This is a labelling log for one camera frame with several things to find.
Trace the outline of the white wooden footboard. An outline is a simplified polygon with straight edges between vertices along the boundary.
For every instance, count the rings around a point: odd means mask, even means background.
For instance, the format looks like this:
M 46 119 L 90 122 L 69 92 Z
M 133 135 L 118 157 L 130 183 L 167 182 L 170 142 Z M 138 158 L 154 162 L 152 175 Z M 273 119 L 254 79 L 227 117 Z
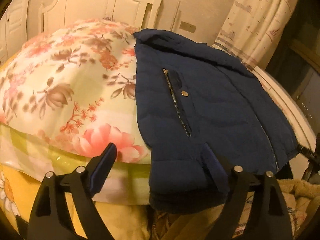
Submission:
M 287 91 L 267 72 L 254 67 L 251 72 L 258 78 L 275 104 L 281 109 L 291 124 L 298 142 L 311 150 L 316 149 L 316 135 L 308 120 Z

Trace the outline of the ship print curtain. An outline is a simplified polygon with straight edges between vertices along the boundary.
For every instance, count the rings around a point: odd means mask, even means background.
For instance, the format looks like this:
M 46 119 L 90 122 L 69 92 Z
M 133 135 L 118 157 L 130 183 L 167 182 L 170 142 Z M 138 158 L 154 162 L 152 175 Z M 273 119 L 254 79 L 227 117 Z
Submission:
M 213 47 L 266 69 L 298 0 L 235 0 Z

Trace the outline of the wall switch plate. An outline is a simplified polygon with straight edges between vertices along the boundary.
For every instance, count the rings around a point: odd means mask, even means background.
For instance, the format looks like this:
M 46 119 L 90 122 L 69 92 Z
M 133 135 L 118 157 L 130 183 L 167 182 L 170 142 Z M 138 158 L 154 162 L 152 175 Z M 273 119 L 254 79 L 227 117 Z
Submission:
M 196 26 L 193 24 L 181 21 L 179 29 L 193 34 L 196 31 Z

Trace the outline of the white wooden headboard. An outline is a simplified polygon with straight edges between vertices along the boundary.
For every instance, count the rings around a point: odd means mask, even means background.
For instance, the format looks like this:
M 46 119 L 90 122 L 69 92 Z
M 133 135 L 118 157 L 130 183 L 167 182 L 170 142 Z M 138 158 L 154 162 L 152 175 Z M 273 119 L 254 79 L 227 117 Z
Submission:
M 39 33 L 53 33 L 78 20 L 110 18 L 154 28 L 162 0 L 53 0 L 39 8 Z

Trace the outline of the navy blue puffer jacket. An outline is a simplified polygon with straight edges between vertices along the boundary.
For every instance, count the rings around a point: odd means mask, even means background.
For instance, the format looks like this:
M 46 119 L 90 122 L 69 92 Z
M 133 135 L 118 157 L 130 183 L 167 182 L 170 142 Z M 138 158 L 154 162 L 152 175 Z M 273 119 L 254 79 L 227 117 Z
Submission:
M 170 31 L 134 37 L 137 122 L 151 150 L 154 209 L 220 205 L 233 166 L 277 173 L 297 155 L 284 113 L 236 57 Z

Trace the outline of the white wardrobe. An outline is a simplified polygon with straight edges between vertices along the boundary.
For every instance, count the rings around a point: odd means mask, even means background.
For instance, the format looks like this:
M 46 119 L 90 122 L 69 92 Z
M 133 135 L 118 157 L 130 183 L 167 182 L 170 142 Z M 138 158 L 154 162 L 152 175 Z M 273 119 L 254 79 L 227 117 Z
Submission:
M 28 3 L 29 0 L 12 0 L 1 18 L 1 64 L 27 40 Z

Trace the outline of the floral quilt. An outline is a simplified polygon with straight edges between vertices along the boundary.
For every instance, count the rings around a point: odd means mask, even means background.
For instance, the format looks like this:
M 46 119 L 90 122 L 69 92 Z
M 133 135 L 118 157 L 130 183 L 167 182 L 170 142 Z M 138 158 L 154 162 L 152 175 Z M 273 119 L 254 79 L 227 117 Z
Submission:
M 1 70 L 1 123 L 69 153 L 148 164 L 136 109 L 135 38 L 112 20 L 77 21 L 27 41 Z

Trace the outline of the beige fleece blanket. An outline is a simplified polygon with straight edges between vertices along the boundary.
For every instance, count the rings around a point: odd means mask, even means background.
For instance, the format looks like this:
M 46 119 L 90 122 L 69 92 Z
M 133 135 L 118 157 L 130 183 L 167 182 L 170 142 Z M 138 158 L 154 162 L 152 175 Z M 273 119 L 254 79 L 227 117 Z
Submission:
M 319 207 L 319 185 L 299 179 L 282 179 L 278 184 L 290 215 L 293 237 L 296 237 Z

